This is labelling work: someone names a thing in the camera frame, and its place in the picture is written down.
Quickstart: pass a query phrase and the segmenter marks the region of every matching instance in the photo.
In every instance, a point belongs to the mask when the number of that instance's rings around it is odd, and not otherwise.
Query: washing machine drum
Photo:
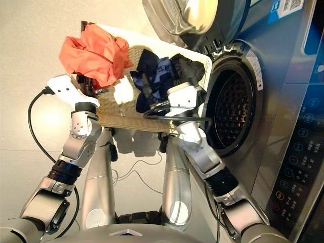
[[[254,83],[253,75],[239,58],[229,58],[214,68],[205,101],[205,116],[213,120],[207,131],[209,144],[221,157],[241,147],[253,119],[259,116]]]

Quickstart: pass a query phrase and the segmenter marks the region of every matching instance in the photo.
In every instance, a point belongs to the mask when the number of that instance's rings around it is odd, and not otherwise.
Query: control panel
[[[324,85],[309,85],[266,207],[270,224],[286,237],[305,206],[324,158]]]

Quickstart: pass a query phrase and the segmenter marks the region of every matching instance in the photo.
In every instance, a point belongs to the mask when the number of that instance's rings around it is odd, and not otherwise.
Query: washing machine
[[[163,41],[212,59],[201,114],[214,121],[208,142],[270,223],[300,240],[324,181],[323,1],[143,6]]]

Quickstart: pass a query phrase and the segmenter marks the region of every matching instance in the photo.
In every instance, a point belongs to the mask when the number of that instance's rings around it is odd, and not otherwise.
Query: sticker
[[[304,0],[272,0],[268,24],[303,8]]]
[[[257,79],[258,91],[260,91],[263,89],[263,81],[262,81],[262,72],[261,72],[259,60],[251,49],[249,49],[246,58],[253,68],[255,78]]]

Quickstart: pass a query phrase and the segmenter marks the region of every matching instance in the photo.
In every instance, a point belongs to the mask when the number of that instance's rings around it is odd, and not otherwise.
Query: washing machine door
[[[251,0],[143,0],[157,33],[163,28],[179,36],[189,49],[203,54],[215,52],[235,39],[250,3]]]

